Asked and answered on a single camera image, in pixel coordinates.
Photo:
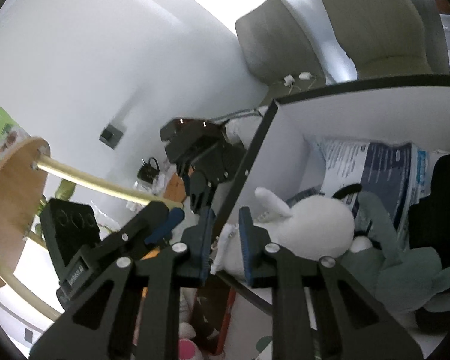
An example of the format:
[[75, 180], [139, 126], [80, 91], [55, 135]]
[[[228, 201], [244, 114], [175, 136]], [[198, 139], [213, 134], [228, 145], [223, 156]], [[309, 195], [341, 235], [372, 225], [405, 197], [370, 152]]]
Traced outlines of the black pouch bag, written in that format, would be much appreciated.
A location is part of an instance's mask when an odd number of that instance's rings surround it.
[[450, 154], [436, 161], [430, 194], [410, 207], [408, 230], [410, 248], [450, 254]]

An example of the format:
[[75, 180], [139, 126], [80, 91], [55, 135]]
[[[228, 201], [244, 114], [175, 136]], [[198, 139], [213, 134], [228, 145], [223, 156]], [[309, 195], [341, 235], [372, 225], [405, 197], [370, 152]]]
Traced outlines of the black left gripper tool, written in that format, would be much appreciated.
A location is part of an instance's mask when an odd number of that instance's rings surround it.
[[102, 239], [90, 205], [51, 199], [40, 214], [40, 224], [59, 279], [61, 307], [68, 309], [118, 258], [140, 260], [169, 240], [184, 217], [181, 208], [151, 202], [119, 231]]

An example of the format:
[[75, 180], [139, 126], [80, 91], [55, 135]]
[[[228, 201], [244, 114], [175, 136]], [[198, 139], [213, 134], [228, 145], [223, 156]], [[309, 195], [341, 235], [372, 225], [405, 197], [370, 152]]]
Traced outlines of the green plush rabbit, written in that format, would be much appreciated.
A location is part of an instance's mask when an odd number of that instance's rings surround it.
[[450, 311], [450, 267], [443, 268], [432, 247], [403, 250], [393, 222], [376, 194], [358, 194], [358, 219], [370, 224], [367, 238], [379, 243], [358, 250], [352, 246], [340, 264], [392, 314], [420, 308], [431, 313]]

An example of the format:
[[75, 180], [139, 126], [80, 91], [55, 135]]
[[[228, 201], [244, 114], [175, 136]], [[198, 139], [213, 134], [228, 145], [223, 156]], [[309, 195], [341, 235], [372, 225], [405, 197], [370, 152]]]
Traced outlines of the white pink plush rabbit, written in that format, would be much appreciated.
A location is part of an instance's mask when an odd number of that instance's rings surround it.
[[179, 360], [203, 360], [201, 350], [193, 342], [197, 336], [195, 329], [189, 323], [191, 309], [183, 290], [180, 290], [179, 315], [178, 315], [178, 359]]

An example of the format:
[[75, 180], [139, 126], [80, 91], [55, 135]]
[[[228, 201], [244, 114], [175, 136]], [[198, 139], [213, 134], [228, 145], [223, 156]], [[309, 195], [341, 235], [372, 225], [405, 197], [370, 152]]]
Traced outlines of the red case smartphone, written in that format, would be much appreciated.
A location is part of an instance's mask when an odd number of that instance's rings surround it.
[[217, 275], [211, 275], [196, 294], [196, 343], [207, 355], [224, 352], [236, 291]]

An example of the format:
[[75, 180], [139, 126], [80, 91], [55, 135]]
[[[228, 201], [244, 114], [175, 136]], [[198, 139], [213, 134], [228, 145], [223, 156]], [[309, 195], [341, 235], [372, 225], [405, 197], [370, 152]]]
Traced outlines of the green potted plant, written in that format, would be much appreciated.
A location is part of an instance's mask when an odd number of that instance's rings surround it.
[[[76, 183], [69, 180], [62, 180], [54, 194], [54, 197], [59, 200], [68, 201], [73, 196], [75, 189]], [[43, 211], [43, 209], [46, 207], [47, 204], [48, 199], [43, 195], [40, 198], [40, 204], [36, 212], [37, 217], [40, 216], [41, 212]], [[34, 232], [41, 238], [44, 238], [40, 223], [35, 225]]]

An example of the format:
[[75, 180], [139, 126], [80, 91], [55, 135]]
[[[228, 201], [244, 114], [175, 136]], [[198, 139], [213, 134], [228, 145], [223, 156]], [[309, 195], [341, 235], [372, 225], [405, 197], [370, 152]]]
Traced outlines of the blue white booklet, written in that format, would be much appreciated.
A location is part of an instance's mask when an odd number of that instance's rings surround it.
[[376, 194], [398, 233], [405, 231], [410, 206], [429, 193], [430, 155], [413, 143], [386, 145], [378, 141], [322, 139], [319, 149], [325, 160], [323, 181], [287, 200], [294, 206], [304, 197], [321, 194], [339, 198], [356, 215], [359, 185]]

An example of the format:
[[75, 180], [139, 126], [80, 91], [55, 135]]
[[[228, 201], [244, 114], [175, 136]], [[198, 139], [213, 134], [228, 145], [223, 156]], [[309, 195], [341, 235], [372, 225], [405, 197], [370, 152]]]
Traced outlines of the round wooden side table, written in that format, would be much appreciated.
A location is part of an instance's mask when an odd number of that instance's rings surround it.
[[40, 314], [55, 321], [61, 313], [37, 297], [14, 275], [27, 238], [45, 246], [30, 230], [48, 174], [144, 206], [154, 201], [164, 203], [170, 209], [183, 205], [80, 172], [52, 159], [50, 154], [47, 141], [30, 137], [14, 145], [0, 161], [0, 288], [8, 285]]

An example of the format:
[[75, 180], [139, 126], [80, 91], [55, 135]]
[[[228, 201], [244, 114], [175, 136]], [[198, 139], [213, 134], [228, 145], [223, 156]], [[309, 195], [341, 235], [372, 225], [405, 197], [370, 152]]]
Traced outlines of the black white storage box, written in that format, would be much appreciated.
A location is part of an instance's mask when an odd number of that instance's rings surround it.
[[[287, 203], [300, 191], [320, 184], [325, 172], [319, 148], [322, 139], [378, 141], [390, 146], [413, 143], [429, 152], [434, 169], [439, 158], [450, 154], [450, 76], [355, 81], [272, 102], [219, 213], [213, 273], [226, 272], [240, 281], [245, 278], [239, 209], [248, 207], [255, 222], [266, 213], [255, 189], [268, 189]], [[405, 231], [395, 229], [403, 250], [413, 250], [408, 212]], [[357, 215], [353, 214], [353, 235], [368, 237], [371, 225]], [[442, 267], [450, 267], [450, 254], [437, 253]], [[410, 313], [422, 332], [450, 331], [450, 311], [431, 313], [420, 308]]]

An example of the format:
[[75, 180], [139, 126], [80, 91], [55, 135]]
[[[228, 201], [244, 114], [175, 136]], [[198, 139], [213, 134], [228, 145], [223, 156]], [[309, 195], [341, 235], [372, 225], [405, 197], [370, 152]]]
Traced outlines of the white phone charger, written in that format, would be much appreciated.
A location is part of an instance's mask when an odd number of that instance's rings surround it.
[[297, 76], [288, 74], [283, 78], [286, 86], [291, 86], [296, 80], [314, 80], [315, 76], [311, 72], [301, 72]]

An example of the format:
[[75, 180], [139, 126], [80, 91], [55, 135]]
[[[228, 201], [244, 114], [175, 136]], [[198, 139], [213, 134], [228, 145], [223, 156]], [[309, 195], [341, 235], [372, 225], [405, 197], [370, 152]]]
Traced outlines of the near grey chair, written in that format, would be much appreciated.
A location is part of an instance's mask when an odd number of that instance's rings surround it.
[[[235, 22], [235, 32], [249, 71], [268, 87], [267, 99], [326, 86], [312, 43], [285, 0], [266, 0]], [[301, 72], [315, 79], [284, 84], [286, 75]]]

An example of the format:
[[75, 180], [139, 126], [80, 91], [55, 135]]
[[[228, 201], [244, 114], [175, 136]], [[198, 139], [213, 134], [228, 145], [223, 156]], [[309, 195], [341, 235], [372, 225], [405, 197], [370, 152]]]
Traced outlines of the grey chair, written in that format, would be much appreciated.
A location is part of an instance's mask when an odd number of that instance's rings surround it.
[[360, 80], [431, 74], [423, 21], [410, 0], [322, 0]]
[[[235, 32], [249, 71], [268, 87], [267, 99], [326, 86], [312, 43], [285, 0], [266, 0], [235, 22]], [[315, 79], [284, 84], [286, 75], [301, 72]]]

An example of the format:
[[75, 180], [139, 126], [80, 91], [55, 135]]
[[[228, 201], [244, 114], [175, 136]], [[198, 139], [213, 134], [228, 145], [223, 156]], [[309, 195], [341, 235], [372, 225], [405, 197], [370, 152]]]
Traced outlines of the far grey chair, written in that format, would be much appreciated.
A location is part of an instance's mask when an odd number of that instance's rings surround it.
[[423, 21], [410, 0], [322, 0], [360, 80], [431, 74]]

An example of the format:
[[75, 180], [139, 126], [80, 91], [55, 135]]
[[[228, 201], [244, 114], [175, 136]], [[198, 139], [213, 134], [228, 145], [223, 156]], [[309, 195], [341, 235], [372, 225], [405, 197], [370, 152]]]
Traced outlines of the grey wall socket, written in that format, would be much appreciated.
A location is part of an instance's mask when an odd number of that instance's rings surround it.
[[99, 141], [114, 150], [122, 140], [125, 131], [122, 126], [108, 124], [100, 133]]

